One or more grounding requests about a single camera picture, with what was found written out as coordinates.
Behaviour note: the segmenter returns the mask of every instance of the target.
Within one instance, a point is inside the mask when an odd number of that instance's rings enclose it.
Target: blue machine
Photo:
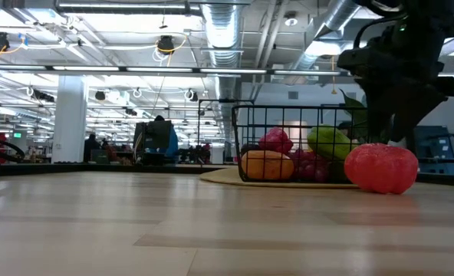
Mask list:
[[[408,147],[419,161],[421,173],[454,175],[454,133],[446,126],[417,126],[414,129],[414,144]]]

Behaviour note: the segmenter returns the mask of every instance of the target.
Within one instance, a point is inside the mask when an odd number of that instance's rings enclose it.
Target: wooden table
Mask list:
[[[0,275],[454,275],[454,187],[405,195],[195,175],[0,177]]]

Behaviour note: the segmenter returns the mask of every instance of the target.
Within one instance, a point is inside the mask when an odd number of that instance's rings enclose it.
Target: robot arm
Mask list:
[[[349,70],[367,95],[370,135],[378,136],[394,115],[390,139],[398,142],[454,97],[454,77],[438,76],[443,43],[454,37],[454,0],[354,1],[383,17],[360,30],[337,66]],[[366,28],[387,21],[395,24],[359,48]]]

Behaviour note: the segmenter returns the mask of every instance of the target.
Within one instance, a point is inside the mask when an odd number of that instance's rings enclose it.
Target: white column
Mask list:
[[[58,78],[57,110],[51,161],[82,162],[89,91],[79,76]]]

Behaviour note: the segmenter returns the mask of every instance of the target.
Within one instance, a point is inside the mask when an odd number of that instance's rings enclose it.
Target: wire basket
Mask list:
[[[346,155],[367,143],[366,108],[240,105],[232,108],[239,175],[245,182],[348,182]]]

